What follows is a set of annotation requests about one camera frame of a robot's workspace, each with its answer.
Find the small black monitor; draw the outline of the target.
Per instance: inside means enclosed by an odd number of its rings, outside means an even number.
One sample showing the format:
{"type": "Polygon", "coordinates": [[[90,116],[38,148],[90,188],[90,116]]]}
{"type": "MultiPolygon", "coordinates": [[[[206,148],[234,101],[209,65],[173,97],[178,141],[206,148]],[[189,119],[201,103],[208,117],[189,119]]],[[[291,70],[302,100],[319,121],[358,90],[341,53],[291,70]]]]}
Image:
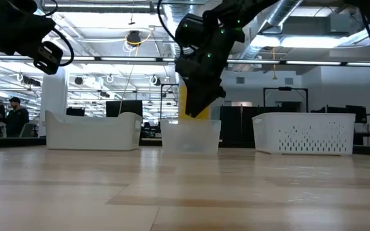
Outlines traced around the small black monitor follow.
{"type": "Polygon", "coordinates": [[[66,109],[66,114],[68,116],[80,116],[80,117],[84,117],[85,116],[85,108],[68,107],[66,109]]]}

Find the white solid plastic bin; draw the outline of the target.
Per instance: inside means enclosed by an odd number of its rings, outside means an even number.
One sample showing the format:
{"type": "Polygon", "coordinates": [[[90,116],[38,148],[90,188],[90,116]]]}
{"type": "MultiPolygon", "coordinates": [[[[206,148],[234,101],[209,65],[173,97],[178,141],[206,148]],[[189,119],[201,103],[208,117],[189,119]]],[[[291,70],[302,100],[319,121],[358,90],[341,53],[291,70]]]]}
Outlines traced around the white solid plastic bin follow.
{"type": "Polygon", "coordinates": [[[130,151],[139,147],[142,117],[80,117],[45,111],[46,145],[51,150],[130,151]]]}

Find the white building column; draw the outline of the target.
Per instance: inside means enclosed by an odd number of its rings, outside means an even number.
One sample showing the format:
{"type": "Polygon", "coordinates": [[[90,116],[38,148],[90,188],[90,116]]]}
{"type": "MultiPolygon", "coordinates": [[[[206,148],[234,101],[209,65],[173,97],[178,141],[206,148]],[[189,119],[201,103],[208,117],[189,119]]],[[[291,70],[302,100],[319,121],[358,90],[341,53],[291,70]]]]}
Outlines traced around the white building column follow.
{"type": "Polygon", "coordinates": [[[39,117],[39,136],[46,136],[45,111],[64,114],[67,106],[67,91],[69,73],[64,67],[59,67],[52,75],[44,74],[39,117]]]}

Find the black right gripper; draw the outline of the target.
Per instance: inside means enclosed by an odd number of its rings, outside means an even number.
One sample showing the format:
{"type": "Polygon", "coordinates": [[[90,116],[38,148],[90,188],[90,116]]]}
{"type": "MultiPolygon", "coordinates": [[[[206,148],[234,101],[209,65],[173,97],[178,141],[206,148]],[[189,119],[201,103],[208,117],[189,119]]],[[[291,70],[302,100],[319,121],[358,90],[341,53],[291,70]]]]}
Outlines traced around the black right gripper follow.
{"type": "Polygon", "coordinates": [[[204,22],[204,39],[199,47],[188,55],[182,54],[175,61],[175,71],[186,82],[185,114],[197,117],[216,97],[226,97],[221,85],[202,85],[194,81],[212,82],[219,79],[227,65],[227,59],[235,42],[243,42],[245,34],[240,25],[220,24],[218,21],[204,22]]]}

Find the clear plastic bin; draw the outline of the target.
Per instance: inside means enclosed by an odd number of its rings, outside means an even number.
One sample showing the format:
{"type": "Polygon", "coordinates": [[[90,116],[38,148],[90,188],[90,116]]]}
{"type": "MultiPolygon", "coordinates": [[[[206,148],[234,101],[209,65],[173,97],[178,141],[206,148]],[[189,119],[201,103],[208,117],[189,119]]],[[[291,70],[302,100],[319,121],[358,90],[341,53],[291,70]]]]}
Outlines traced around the clear plastic bin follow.
{"type": "Polygon", "coordinates": [[[162,120],[163,152],[216,155],[220,142],[221,125],[221,120],[162,120]]]}

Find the silver ventilation duct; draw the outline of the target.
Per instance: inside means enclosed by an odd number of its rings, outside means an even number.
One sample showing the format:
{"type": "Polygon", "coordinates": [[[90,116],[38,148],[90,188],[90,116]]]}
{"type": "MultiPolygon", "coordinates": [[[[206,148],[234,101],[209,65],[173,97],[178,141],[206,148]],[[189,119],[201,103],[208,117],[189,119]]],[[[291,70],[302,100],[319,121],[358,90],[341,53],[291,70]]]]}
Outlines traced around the silver ventilation duct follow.
{"type": "Polygon", "coordinates": [[[249,30],[252,35],[250,44],[239,55],[239,59],[253,60],[264,47],[270,47],[270,39],[260,35],[266,30],[280,34],[283,23],[290,17],[303,0],[278,0],[272,6],[259,13],[249,30]]]}
{"type": "MultiPolygon", "coordinates": [[[[170,33],[175,36],[175,31],[180,21],[188,13],[193,13],[193,6],[187,4],[166,4],[163,6],[164,12],[166,14],[166,26],[170,33]]],[[[174,42],[170,44],[172,54],[175,58],[179,57],[181,54],[181,49],[179,45],[174,42]]],[[[191,54],[193,50],[189,47],[184,47],[182,49],[185,55],[191,54]]]]}

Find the black background frame stand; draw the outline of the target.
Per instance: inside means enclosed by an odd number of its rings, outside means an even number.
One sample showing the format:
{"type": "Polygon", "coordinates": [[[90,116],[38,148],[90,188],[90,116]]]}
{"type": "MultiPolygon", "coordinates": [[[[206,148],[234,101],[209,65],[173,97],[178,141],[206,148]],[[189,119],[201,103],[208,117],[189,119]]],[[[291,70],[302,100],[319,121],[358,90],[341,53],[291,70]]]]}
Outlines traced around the black background frame stand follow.
{"type": "Polygon", "coordinates": [[[278,90],[278,91],[296,91],[298,93],[299,90],[302,90],[304,91],[305,93],[305,105],[306,105],[306,112],[309,113],[310,110],[309,110],[309,93],[308,93],[308,88],[293,88],[293,87],[264,87],[263,88],[263,108],[266,109],[267,108],[267,104],[266,104],[266,91],[267,90],[278,90]]]}

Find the white perforated plastic basket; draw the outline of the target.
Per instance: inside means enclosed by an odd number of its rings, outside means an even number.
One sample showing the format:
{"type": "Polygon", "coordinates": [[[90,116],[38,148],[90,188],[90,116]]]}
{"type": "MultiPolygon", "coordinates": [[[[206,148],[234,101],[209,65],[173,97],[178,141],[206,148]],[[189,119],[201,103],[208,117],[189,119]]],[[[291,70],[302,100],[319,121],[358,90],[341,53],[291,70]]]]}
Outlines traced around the white perforated plastic basket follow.
{"type": "Polygon", "coordinates": [[[270,154],[351,155],[355,114],[271,112],[252,118],[255,148],[270,154]]]}

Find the large black monitor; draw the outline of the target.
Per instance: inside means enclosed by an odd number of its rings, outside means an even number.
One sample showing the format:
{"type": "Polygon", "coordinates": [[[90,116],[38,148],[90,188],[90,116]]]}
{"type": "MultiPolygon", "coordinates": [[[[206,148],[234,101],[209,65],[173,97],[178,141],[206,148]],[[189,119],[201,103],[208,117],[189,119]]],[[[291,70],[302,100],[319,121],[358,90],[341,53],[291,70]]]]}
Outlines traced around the large black monitor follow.
{"type": "Polygon", "coordinates": [[[143,102],[140,100],[107,101],[105,104],[107,117],[117,117],[124,112],[132,112],[143,116],[143,102]]]}

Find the long horizontal light bar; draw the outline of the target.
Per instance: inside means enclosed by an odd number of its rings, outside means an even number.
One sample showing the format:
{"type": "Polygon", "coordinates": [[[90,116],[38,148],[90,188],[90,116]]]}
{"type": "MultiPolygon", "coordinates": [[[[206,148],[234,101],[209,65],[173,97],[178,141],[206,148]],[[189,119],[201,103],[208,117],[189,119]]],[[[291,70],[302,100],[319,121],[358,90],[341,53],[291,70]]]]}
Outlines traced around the long horizontal light bar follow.
{"type": "MultiPolygon", "coordinates": [[[[27,56],[0,55],[2,62],[32,62],[27,56]]],[[[76,56],[73,63],[82,64],[139,64],[139,65],[166,65],[174,63],[174,58],[141,57],[141,56],[76,56]]],[[[370,67],[370,62],[335,62],[335,61],[302,61],[302,60],[242,60],[228,59],[228,64],[247,65],[311,65],[311,66],[344,66],[344,67],[370,67]]]]}

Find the black cabinet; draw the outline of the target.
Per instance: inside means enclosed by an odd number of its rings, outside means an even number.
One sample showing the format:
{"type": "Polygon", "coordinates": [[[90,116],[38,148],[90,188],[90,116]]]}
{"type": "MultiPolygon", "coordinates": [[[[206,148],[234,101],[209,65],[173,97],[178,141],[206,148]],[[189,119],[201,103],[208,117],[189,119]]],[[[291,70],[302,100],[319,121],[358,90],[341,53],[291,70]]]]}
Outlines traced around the black cabinet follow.
{"type": "Polygon", "coordinates": [[[255,148],[252,118],[257,115],[257,107],[220,107],[220,147],[255,148]]]}

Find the yellow canister with white lid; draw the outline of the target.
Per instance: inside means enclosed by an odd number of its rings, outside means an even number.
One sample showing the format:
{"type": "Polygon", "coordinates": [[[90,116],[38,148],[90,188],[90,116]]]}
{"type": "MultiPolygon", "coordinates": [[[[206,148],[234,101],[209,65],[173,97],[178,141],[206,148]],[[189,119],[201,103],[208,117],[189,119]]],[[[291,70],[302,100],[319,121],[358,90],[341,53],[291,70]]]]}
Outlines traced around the yellow canister with white lid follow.
{"type": "Polygon", "coordinates": [[[205,108],[197,117],[191,117],[186,115],[186,98],[187,98],[187,88],[183,82],[180,82],[179,102],[178,102],[179,119],[189,119],[189,120],[210,119],[210,107],[205,108]]]}

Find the black background screen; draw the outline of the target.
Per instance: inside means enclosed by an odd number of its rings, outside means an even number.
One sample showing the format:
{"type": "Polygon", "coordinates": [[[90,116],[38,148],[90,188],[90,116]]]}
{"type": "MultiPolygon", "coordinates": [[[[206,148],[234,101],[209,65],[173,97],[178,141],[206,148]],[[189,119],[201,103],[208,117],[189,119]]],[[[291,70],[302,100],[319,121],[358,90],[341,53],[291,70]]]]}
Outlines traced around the black background screen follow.
{"type": "Polygon", "coordinates": [[[364,106],[346,105],[346,109],[350,114],[355,114],[355,123],[367,123],[367,112],[364,106]]]}

